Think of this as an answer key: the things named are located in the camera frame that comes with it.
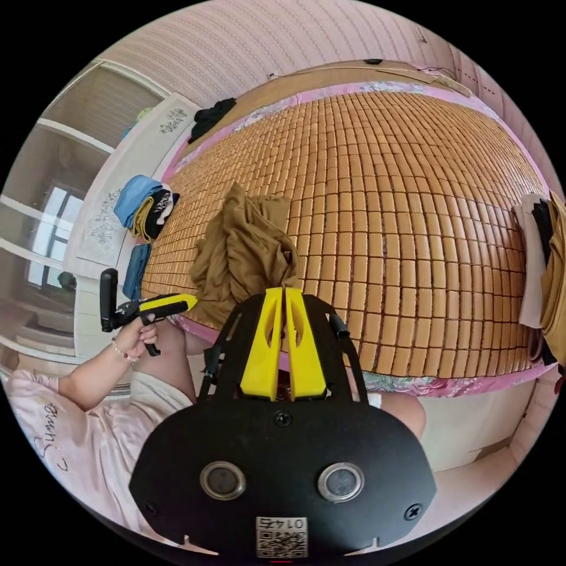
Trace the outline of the person's left hand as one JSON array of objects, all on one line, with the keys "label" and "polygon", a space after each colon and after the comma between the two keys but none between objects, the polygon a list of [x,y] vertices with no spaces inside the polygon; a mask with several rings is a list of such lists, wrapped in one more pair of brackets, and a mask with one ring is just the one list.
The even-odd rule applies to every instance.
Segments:
[{"label": "person's left hand", "polygon": [[113,349],[117,355],[131,363],[138,361],[147,346],[157,342],[157,328],[154,314],[142,314],[128,323],[113,337]]}]

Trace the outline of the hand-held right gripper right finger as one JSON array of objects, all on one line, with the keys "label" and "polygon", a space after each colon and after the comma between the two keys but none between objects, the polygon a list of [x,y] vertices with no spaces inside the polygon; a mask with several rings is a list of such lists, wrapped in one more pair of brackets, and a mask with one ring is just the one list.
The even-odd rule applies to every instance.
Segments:
[{"label": "hand-held right gripper right finger", "polygon": [[299,289],[285,290],[285,309],[291,400],[296,402],[323,397],[327,389],[326,381],[310,316]]}]

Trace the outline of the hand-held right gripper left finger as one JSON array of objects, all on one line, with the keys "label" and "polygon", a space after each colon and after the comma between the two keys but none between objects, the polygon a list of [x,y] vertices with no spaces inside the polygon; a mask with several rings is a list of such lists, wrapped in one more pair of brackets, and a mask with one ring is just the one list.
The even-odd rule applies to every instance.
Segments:
[{"label": "hand-held right gripper left finger", "polygon": [[244,396],[274,401],[277,396],[282,334],[283,289],[260,296],[259,312],[240,389]]}]

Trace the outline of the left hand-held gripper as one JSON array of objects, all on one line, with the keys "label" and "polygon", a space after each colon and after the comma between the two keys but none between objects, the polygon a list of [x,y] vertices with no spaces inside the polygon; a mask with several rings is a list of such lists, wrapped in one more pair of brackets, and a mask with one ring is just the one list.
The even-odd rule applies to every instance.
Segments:
[{"label": "left hand-held gripper", "polygon": [[173,315],[190,311],[198,303],[194,295],[159,295],[144,301],[129,301],[114,313],[114,329],[140,318],[144,324],[159,323]]}]

